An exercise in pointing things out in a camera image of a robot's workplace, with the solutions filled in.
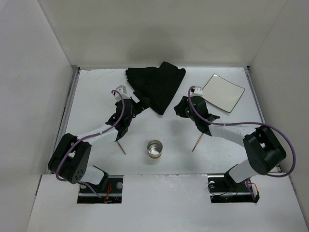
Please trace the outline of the copper fork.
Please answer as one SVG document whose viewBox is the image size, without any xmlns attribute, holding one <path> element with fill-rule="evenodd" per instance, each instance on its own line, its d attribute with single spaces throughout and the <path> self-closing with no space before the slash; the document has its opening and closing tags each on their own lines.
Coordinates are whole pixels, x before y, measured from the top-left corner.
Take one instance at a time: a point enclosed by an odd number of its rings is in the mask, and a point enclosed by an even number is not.
<svg viewBox="0 0 309 232">
<path fill-rule="evenodd" d="M 204 135 L 204 134 L 202 133 L 202 134 L 200 135 L 200 137 L 198 138 L 197 142 L 195 143 L 195 145 L 194 145 L 194 147 L 193 147 L 193 149 L 192 149 L 192 152 L 194 152 L 194 150 L 196 149 L 196 147 L 197 147 L 198 144 L 200 143 L 200 141 L 201 141 L 203 135 Z"/>
</svg>

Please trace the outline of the black cloth placemat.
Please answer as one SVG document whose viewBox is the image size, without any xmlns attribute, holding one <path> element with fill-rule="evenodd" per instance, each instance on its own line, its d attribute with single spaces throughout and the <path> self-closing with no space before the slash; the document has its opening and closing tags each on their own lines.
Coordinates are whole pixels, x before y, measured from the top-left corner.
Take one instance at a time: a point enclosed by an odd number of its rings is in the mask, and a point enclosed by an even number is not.
<svg viewBox="0 0 309 232">
<path fill-rule="evenodd" d="M 157 114 L 163 115 L 186 74 L 168 62 L 157 67 L 128 68 L 126 77 L 135 96 Z"/>
</svg>

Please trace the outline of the white square plate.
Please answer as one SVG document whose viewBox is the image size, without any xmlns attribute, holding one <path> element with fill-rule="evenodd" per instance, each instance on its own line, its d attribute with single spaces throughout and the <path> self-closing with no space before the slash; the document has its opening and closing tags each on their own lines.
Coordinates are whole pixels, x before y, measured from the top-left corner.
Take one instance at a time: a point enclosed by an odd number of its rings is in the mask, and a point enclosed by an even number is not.
<svg viewBox="0 0 309 232">
<path fill-rule="evenodd" d="M 227 113 L 231 113 L 243 95 L 245 88 L 233 84 L 214 73 L 202 88 L 202 91 L 203 97 L 208 103 Z"/>
</svg>

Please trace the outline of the silver metal cup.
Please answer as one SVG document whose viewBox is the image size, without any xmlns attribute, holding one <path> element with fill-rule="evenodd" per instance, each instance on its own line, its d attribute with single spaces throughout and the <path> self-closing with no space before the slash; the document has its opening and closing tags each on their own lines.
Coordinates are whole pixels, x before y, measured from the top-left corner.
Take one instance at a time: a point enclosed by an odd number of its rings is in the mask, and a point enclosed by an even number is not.
<svg viewBox="0 0 309 232">
<path fill-rule="evenodd" d="M 159 140 L 151 140 L 147 145 L 149 157 L 158 159 L 162 155 L 163 145 Z"/>
</svg>

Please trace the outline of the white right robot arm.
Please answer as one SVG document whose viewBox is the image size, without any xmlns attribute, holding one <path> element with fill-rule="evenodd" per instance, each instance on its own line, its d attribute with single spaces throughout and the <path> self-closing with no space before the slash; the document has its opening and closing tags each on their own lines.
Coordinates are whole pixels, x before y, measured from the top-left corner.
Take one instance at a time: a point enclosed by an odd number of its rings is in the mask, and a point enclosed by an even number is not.
<svg viewBox="0 0 309 232">
<path fill-rule="evenodd" d="M 208 112 L 201 96 L 183 96 L 174 111 L 182 118 L 191 119 L 201 133 L 228 140 L 244 148 L 247 159 L 224 173 L 223 183 L 226 188 L 235 188 L 237 184 L 255 175 L 267 175 L 286 158 L 286 151 L 269 126 L 260 123 L 256 128 L 229 126 L 221 122 L 219 116 Z"/>
</svg>

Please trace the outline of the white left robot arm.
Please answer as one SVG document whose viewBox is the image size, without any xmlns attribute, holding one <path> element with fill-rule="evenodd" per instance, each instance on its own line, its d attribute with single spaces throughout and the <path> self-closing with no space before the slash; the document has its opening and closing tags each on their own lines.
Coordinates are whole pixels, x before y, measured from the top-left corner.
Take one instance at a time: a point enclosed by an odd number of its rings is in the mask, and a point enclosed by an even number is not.
<svg viewBox="0 0 309 232">
<path fill-rule="evenodd" d="M 115 106 L 116 112 L 102 127 L 83 135 L 66 133 L 62 136 L 48 163 L 48 169 L 56 174 L 58 180 L 100 190 L 106 188 L 108 174 L 94 165 L 88 165 L 91 148 L 123 138 L 132 119 L 145 109 L 141 102 L 131 98 L 118 101 Z"/>
</svg>

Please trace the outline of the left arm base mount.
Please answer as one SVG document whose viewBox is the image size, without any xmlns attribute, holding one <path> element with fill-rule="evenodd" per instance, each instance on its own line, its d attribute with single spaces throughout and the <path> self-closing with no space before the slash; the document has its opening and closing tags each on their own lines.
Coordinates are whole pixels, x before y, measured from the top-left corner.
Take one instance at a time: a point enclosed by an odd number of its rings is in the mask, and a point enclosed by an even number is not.
<svg viewBox="0 0 309 232">
<path fill-rule="evenodd" d="M 90 184 L 97 195 L 85 185 L 80 185 L 78 204 L 120 204 L 122 203 L 123 175 L 111 175 L 102 184 Z"/>
</svg>

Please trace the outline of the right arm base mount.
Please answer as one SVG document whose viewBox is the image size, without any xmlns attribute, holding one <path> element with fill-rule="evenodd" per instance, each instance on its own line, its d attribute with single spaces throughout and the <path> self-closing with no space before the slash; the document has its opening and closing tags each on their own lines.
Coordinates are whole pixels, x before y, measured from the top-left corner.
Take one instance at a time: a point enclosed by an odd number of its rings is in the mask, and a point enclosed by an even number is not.
<svg viewBox="0 0 309 232">
<path fill-rule="evenodd" d="M 208 192 L 211 203 L 257 203 L 258 187 L 250 178 L 232 183 L 223 174 L 208 175 Z"/>
</svg>

